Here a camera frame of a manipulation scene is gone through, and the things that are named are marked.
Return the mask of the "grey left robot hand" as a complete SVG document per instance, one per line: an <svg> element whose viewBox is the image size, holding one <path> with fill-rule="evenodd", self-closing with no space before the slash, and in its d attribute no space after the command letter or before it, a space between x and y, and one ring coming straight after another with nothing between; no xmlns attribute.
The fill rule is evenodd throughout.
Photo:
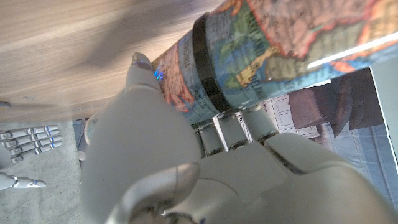
<svg viewBox="0 0 398 224"><path fill-rule="evenodd" d="M96 117L82 170L84 223L396 223L348 161L292 133L202 156L137 52Z"/></svg>

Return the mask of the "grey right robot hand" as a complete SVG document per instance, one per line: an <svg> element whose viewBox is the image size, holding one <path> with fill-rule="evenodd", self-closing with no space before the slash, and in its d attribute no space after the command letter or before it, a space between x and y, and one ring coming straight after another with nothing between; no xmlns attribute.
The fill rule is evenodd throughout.
<svg viewBox="0 0 398 224"><path fill-rule="evenodd" d="M63 144L57 125L1 131L1 169L12 167L30 157L51 151ZM43 180L1 172L1 190L44 188Z"/></svg>

